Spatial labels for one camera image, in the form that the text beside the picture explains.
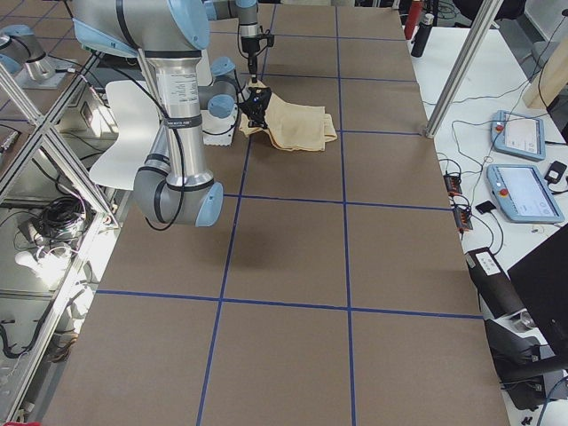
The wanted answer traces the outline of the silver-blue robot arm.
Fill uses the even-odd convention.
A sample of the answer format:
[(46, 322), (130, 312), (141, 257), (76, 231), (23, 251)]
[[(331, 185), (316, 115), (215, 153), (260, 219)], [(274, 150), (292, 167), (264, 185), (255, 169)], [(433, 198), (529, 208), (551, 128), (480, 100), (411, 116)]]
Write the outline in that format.
[(257, 55), (261, 51), (261, 27), (258, 23), (258, 6), (255, 0), (212, 0), (202, 2), (209, 21), (238, 20), (242, 56), (247, 59), (251, 82), (257, 82)]
[(197, 227), (216, 223), (224, 190), (209, 170), (204, 153), (201, 111), (217, 117), (235, 107), (265, 125), (270, 92), (242, 100), (233, 63), (218, 60), (210, 87), (198, 84), (197, 65), (209, 46), (209, 24), (236, 19), (241, 53), (248, 71), (257, 75), (261, 42), (273, 45), (263, 30), (255, 1), (76, 1), (75, 36), (85, 47), (147, 62), (145, 75), (157, 92), (150, 99), (162, 119), (151, 151), (134, 179), (133, 195), (147, 223), (157, 231), (174, 224)]

